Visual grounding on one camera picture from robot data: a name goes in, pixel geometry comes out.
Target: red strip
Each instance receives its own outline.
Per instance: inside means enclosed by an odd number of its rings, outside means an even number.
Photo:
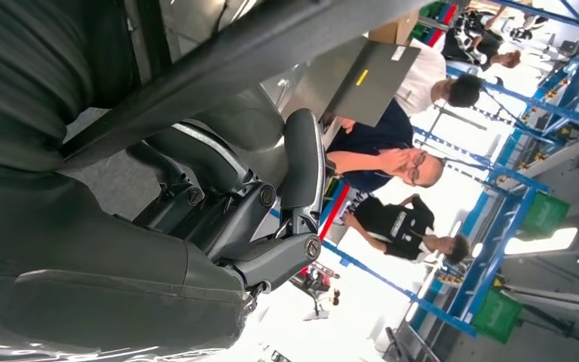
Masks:
[[[427,44],[427,45],[429,45],[430,47],[433,47],[433,45],[436,44],[436,42],[438,41],[438,39],[440,38],[440,36],[442,34],[443,34],[443,32],[441,32],[440,30],[438,30],[438,29],[434,30],[433,34],[430,38],[429,44]]]
[[[343,205],[343,201],[345,201],[345,198],[348,195],[349,188],[350,188],[349,185],[343,186],[343,190],[341,191],[341,195],[339,196],[338,199],[336,199],[334,207],[332,207],[332,212],[329,213],[327,220],[325,220],[325,224],[323,225],[323,230],[321,230],[320,234],[318,235],[318,238],[321,241],[323,241],[325,239],[325,235],[329,231],[329,228],[332,226],[332,222],[334,222],[334,218],[336,217],[336,214],[339,213],[339,210],[341,210],[341,206]]]
[[[452,20],[454,14],[456,14],[456,9],[456,5],[452,5],[449,10],[447,10],[447,14],[445,14],[445,17],[443,18],[443,24],[449,24],[449,21]]]

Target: laptop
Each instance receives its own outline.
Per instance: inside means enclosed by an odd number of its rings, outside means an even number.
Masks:
[[[326,113],[376,126],[420,51],[367,41]]]

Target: black t-shirt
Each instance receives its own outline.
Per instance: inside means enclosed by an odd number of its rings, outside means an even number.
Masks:
[[[422,237],[433,229],[434,216],[416,197],[412,209],[400,205],[383,205],[372,196],[361,202],[354,215],[360,225],[387,247],[385,254],[416,260],[421,252]]]
[[[375,127],[356,123],[347,134],[341,129],[328,152],[347,151],[378,155],[382,149],[409,149],[413,147],[414,128],[398,102],[391,100]],[[343,181],[362,192],[374,192],[384,186],[392,176],[379,170],[343,173]]]
[[[494,55],[498,55],[498,50],[501,48],[502,39],[500,39],[496,34],[488,30],[482,31],[482,41],[478,44],[476,49],[485,54],[487,61],[484,63],[478,63],[473,61],[473,59],[467,55],[467,52],[462,50],[458,46],[458,41],[456,40],[456,35],[454,29],[450,29],[447,32],[445,46],[443,47],[442,55],[447,60],[454,60],[458,62],[465,62],[474,65],[478,65],[483,71],[489,69],[492,66],[492,58]]]
[[[482,39],[476,49],[487,56],[487,61],[480,65],[482,70],[487,70],[492,66],[493,56],[498,55],[502,42],[490,31],[485,31],[482,34]]]

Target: logo on shirt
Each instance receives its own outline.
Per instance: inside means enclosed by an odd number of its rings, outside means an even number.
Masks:
[[[396,218],[396,222],[394,223],[394,225],[391,227],[390,230],[390,235],[392,238],[396,237],[396,234],[398,233],[398,230],[400,229],[400,226],[403,224],[403,221],[405,221],[405,212],[401,211],[398,214],[398,217]]]

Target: yellow sticker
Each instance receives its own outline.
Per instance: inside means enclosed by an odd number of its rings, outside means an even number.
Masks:
[[[367,76],[367,73],[369,73],[369,69],[363,70],[363,74],[361,74],[358,80],[356,81],[356,86],[359,86],[361,83],[363,83],[365,77]]]

